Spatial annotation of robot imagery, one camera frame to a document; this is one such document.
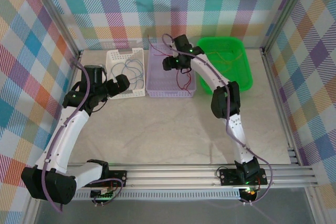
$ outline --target colorful checkered panel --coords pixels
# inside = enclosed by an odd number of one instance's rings
[[[56,126],[73,57],[40,0],[0,0],[0,223],[18,223],[33,166]]]
[[[336,222],[336,0],[299,0],[270,60],[303,162]]]
[[[148,48],[147,35],[235,36],[259,47],[281,0],[54,0],[80,48]]]

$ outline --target purple plastic basket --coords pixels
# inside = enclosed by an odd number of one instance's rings
[[[171,55],[172,52],[164,44],[154,44],[155,48],[161,52]],[[196,91],[195,72],[192,70],[191,83],[188,91],[181,90],[176,83],[176,71],[164,71],[162,67],[163,59],[167,57],[161,56],[161,53],[150,46],[148,55],[148,69],[146,90],[150,97],[193,97]],[[178,73],[180,87],[183,87],[188,81],[189,77],[186,74]]]

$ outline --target green tray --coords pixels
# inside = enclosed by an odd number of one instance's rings
[[[225,78],[238,82],[240,91],[252,87],[253,79],[242,41],[234,37],[207,37],[200,39],[197,45]],[[205,92],[212,94],[202,77],[200,81]]]

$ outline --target white floor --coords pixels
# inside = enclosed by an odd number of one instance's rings
[[[253,87],[241,93],[241,115],[251,149],[272,164],[289,164],[282,131],[259,50],[248,49]],[[106,51],[85,51],[82,64],[105,64]],[[108,101],[81,131],[69,163],[233,163],[233,146],[210,109],[199,82],[193,98]]]

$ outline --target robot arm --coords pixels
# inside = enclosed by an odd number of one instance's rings
[[[83,166],[73,169],[71,172],[67,171],[71,151],[81,129],[93,112],[93,108],[99,102],[107,102],[108,97],[113,97],[125,91],[130,85],[127,77],[123,74],[116,77],[116,83],[113,80],[105,80],[103,83],[102,73],[105,73],[105,71],[102,67],[85,66],[85,69],[91,83],[86,102],[64,127],[64,121],[72,115],[84,98],[87,84],[82,73],[82,80],[76,83],[64,98],[61,116],[51,139],[54,139],[60,128],[61,132],[54,143],[51,155],[47,157],[52,142],[49,141],[35,166],[32,168],[25,167],[21,174],[21,178],[33,198],[46,199],[41,184],[41,175],[45,163],[47,163],[46,188],[52,200],[61,204],[69,203],[79,188],[92,181],[110,176],[108,163],[94,159],[88,160]]]
[[[198,46],[193,47],[188,42],[185,35],[176,37],[173,39],[173,42],[171,47],[175,47],[180,53],[175,56],[166,57],[162,62],[163,69],[171,70],[174,68],[181,71],[182,69],[195,70],[213,91],[211,110],[218,119],[223,121],[224,127],[227,124],[227,99],[229,99],[230,115],[227,133],[240,141],[233,140],[235,164],[237,167],[235,179],[237,179],[237,183],[240,184],[254,181],[257,176],[264,174],[265,171],[260,169],[257,158],[247,150],[250,149],[250,147],[246,140],[240,120],[240,95],[238,83],[229,81],[222,76],[210,63],[204,51]],[[222,81],[227,84],[229,96]]]

